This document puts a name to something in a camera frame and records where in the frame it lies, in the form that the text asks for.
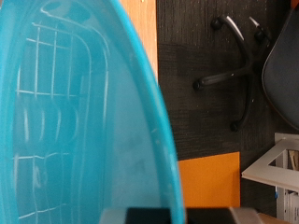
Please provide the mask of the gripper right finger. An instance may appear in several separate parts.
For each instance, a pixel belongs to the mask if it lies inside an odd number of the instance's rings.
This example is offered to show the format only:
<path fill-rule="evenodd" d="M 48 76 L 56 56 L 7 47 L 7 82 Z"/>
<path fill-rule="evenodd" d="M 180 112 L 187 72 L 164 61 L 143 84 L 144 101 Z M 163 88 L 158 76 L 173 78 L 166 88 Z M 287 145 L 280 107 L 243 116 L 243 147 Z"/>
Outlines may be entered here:
<path fill-rule="evenodd" d="M 188 224 L 261 224 L 251 208 L 188 208 Z"/>

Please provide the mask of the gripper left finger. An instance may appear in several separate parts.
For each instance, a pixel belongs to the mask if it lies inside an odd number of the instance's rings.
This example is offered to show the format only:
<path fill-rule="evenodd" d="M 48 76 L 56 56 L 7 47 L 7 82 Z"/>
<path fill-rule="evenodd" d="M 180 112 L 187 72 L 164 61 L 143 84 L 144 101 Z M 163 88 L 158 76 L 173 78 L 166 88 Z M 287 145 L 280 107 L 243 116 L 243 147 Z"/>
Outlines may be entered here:
<path fill-rule="evenodd" d="M 99 224 L 171 224 L 171 215 L 167 208 L 106 209 Z"/>

